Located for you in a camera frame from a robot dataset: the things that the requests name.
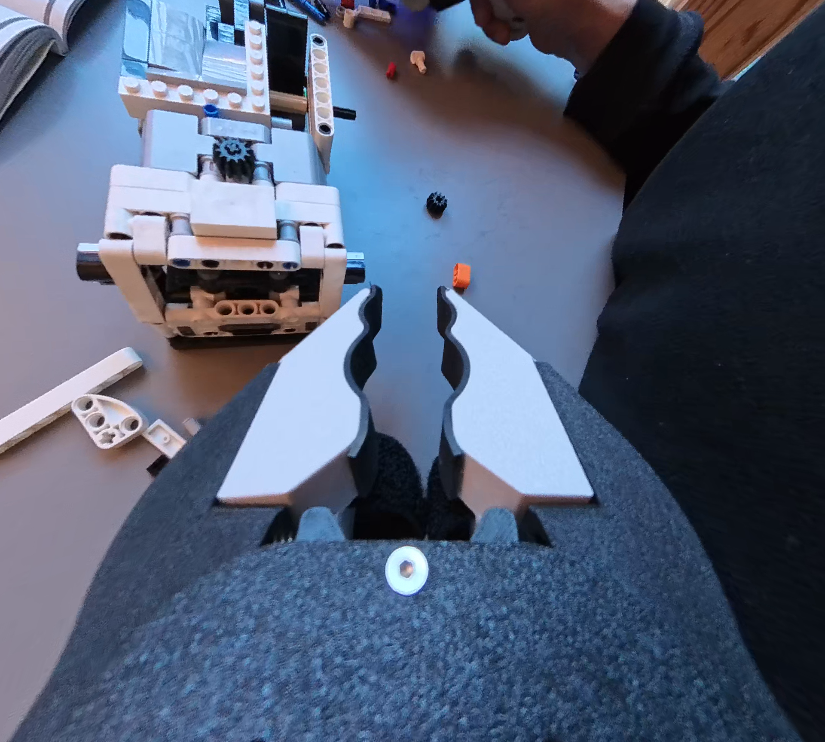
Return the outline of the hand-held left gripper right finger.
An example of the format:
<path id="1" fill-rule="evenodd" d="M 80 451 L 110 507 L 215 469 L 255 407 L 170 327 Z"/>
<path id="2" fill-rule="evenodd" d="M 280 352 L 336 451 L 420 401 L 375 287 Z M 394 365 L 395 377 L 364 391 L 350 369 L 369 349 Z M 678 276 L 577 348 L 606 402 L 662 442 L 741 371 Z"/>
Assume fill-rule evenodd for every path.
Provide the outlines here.
<path id="1" fill-rule="evenodd" d="M 477 520 L 532 505 L 588 504 L 592 485 L 535 360 L 453 289 L 437 291 L 442 415 L 439 471 L 449 500 Z"/>

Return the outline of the small white lego piece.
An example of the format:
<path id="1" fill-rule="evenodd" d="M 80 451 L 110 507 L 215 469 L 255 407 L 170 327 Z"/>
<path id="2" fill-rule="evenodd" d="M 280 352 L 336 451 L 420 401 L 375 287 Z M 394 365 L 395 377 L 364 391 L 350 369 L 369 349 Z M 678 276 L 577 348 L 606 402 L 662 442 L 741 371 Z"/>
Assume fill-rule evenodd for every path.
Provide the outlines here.
<path id="1" fill-rule="evenodd" d="M 166 459 L 175 458 L 187 440 L 161 419 L 156 419 L 141 433 L 142 437 Z"/>

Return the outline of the person's dark clothing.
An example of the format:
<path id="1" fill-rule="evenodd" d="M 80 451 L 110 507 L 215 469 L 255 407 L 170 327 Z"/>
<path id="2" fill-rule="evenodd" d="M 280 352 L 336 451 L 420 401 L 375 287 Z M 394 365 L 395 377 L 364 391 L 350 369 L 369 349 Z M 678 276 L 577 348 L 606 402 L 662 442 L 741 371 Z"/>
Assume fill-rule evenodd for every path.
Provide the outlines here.
<path id="1" fill-rule="evenodd" d="M 823 740 L 818 9 L 627 180 L 583 397 L 665 481 L 783 711 Z"/>

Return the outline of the white lego vehicle model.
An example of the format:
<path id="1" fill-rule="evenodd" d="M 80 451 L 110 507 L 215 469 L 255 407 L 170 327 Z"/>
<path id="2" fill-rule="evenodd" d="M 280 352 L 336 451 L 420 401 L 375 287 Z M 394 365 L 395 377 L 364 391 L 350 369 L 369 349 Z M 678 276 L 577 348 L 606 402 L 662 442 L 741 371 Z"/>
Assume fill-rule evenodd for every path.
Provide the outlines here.
<path id="1" fill-rule="evenodd" d="M 128 0 L 118 93 L 137 166 L 114 165 L 83 282 L 115 286 L 174 348 L 303 336 L 364 283 L 327 183 L 336 118 L 326 38 L 283 0 L 203 18 Z"/>

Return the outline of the long white lego beam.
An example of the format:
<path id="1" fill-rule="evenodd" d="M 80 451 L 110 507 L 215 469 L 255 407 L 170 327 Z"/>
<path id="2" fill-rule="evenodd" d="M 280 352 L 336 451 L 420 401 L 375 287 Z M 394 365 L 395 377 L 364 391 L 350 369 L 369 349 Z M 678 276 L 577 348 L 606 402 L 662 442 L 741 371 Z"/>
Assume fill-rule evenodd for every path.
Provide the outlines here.
<path id="1" fill-rule="evenodd" d="M 142 358 L 126 347 L 57 385 L 1 420 L 1 452 L 5 452 L 70 410 L 86 394 L 96 394 L 143 365 Z"/>

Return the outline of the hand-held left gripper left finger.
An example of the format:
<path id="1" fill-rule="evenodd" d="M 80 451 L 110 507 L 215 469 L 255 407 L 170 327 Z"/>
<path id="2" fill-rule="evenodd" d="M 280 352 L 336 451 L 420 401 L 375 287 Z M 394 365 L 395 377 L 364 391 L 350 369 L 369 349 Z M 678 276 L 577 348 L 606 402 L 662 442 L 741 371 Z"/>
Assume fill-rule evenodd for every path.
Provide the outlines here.
<path id="1" fill-rule="evenodd" d="M 364 386 L 376 369 L 379 287 L 360 290 L 279 362 L 216 499 L 340 514 L 377 475 Z"/>

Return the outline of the person's right forearm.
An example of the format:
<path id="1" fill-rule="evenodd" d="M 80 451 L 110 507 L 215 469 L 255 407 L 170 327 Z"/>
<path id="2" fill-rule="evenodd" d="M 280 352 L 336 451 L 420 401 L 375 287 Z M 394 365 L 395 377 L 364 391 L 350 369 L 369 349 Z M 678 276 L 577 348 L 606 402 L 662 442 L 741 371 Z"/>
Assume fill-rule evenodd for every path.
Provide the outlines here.
<path id="1" fill-rule="evenodd" d="M 642 183 L 726 88 L 699 55 L 704 24 L 658 0 L 633 11 L 575 83 L 564 115 Z"/>

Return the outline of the white triangular lego piece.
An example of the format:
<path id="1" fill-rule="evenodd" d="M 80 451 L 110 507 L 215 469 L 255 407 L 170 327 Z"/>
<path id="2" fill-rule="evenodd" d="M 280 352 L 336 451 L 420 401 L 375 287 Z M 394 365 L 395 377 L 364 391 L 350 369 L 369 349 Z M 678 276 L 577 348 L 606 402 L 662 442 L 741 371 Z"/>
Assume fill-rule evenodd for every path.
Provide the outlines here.
<path id="1" fill-rule="evenodd" d="M 72 402 L 71 410 L 101 450 L 118 448 L 132 441 L 148 424 L 139 411 L 124 401 L 104 395 L 82 395 Z"/>

